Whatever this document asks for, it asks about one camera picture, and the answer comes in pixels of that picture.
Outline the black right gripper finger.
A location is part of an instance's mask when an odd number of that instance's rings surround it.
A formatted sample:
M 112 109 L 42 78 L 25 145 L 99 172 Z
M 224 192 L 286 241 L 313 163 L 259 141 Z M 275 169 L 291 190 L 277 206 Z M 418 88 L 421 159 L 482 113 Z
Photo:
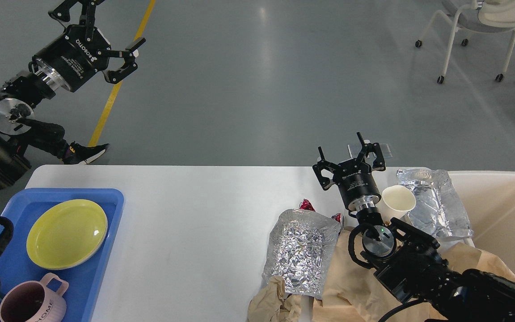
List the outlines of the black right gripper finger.
M 327 161 L 321 146 L 317 147 L 317 151 L 319 153 L 319 160 L 312 166 L 312 169 L 319 185 L 324 191 L 327 191 L 334 185 L 340 186 L 345 169 L 340 164 Z
M 366 141 L 358 131 L 359 151 L 355 155 L 356 144 L 349 145 L 350 167 L 354 172 L 385 171 L 385 160 L 379 143 Z

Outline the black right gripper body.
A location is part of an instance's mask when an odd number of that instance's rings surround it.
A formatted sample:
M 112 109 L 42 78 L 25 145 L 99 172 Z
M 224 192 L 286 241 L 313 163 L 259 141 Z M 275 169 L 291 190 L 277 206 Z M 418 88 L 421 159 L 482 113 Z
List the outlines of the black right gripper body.
M 381 200 L 380 191 L 372 176 L 372 168 L 361 160 L 347 160 L 337 164 L 333 182 L 338 186 L 347 210 L 356 211 L 359 204 L 374 207 Z

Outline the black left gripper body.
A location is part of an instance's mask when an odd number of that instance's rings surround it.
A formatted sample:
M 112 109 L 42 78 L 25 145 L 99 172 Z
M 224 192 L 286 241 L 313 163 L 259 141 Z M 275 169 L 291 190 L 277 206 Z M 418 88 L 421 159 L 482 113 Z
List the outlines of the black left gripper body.
M 35 53 L 33 73 L 52 90 L 75 92 L 108 67 L 108 57 L 101 57 L 98 52 L 111 47 L 97 27 L 88 37 L 86 27 L 68 25 L 63 34 Z

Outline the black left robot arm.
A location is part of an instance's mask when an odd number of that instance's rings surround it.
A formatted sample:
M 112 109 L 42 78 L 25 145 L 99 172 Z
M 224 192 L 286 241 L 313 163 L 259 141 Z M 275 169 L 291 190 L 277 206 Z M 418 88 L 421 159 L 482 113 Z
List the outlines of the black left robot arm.
M 70 9 L 76 4 L 80 18 L 72 24 Z M 63 126 L 33 118 L 36 106 L 51 100 L 60 88 L 74 93 L 99 72 L 116 85 L 137 70 L 138 49 L 145 38 L 136 36 L 123 50 L 113 50 L 95 25 L 100 4 L 100 0 L 63 0 L 50 10 L 49 16 L 63 32 L 33 55 L 28 71 L 0 87 L 0 190 L 13 186 L 31 168 L 25 157 L 30 145 L 66 165 L 88 165 L 108 151 L 109 144 L 68 143 Z

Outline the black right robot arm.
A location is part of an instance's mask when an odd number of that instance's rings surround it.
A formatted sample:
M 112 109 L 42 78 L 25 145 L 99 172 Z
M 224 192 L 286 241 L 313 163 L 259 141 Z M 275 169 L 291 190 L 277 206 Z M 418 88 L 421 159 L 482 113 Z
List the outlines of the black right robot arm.
M 380 318 L 428 302 L 448 322 L 515 322 L 515 283 L 478 269 L 458 273 L 438 253 L 431 235 L 392 218 L 384 222 L 377 204 L 383 199 L 372 172 L 386 169 L 379 143 L 366 142 L 360 132 L 357 156 L 333 163 L 321 147 L 312 166 L 323 190 L 339 188 L 349 215 L 358 221 L 347 243 L 349 256 L 398 301 L 399 306 Z

